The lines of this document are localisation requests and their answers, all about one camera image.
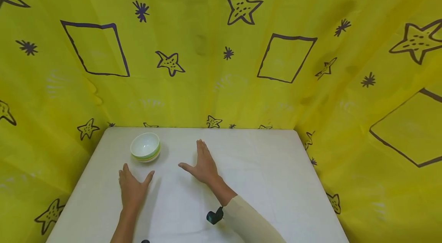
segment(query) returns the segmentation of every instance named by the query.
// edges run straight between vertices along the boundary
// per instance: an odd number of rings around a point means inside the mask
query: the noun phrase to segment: white table
[[[161,140],[149,164],[130,155],[145,132]],[[106,130],[47,243],[109,243],[122,209],[118,170],[128,163],[142,181],[155,177],[135,229],[134,242],[240,243],[222,220],[207,222],[220,206],[205,185],[177,166],[196,162],[203,139],[227,184],[259,211],[288,243],[348,242],[297,133],[293,130],[128,128]]]

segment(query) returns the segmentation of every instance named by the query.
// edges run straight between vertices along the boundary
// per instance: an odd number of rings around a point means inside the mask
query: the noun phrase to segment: sleeve
[[[264,217],[241,196],[236,196],[223,208],[224,220],[245,243],[286,243]]]

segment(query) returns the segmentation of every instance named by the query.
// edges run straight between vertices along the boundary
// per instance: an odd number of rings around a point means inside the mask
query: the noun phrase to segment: hand
[[[213,160],[212,155],[210,155],[206,143],[202,140],[196,141],[196,150],[198,159],[195,167],[191,167],[186,163],[180,163],[178,166],[206,185],[220,178],[215,161]]]
[[[139,182],[132,175],[127,164],[123,165],[123,170],[119,171],[118,179],[121,187],[121,200],[123,202],[123,210],[138,211],[146,197],[147,188],[152,181],[155,171],[151,171],[144,182]]]

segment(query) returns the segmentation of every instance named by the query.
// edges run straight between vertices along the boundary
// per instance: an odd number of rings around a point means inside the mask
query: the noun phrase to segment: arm
[[[137,181],[130,172],[127,164],[124,164],[123,170],[120,170],[119,173],[123,209],[120,213],[120,220],[110,243],[132,243],[136,219],[155,172],[151,171],[144,182]]]
[[[282,236],[255,209],[233,191],[218,175],[215,161],[206,143],[197,141],[198,159],[195,167],[179,166],[205,183],[224,207],[224,220],[246,243],[285,243]]]

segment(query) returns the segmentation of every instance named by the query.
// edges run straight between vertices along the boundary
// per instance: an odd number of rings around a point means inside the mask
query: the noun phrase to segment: drawn rectangle
[[[62,20],[61,24],[86,72],[130,76],[115,23],[96,25]]]
[[[370,133],[417,167],[442,161],[442,97],[423,88],[370,127]]]
[[[273,33],[257,77],[293,83],[316,40]]]

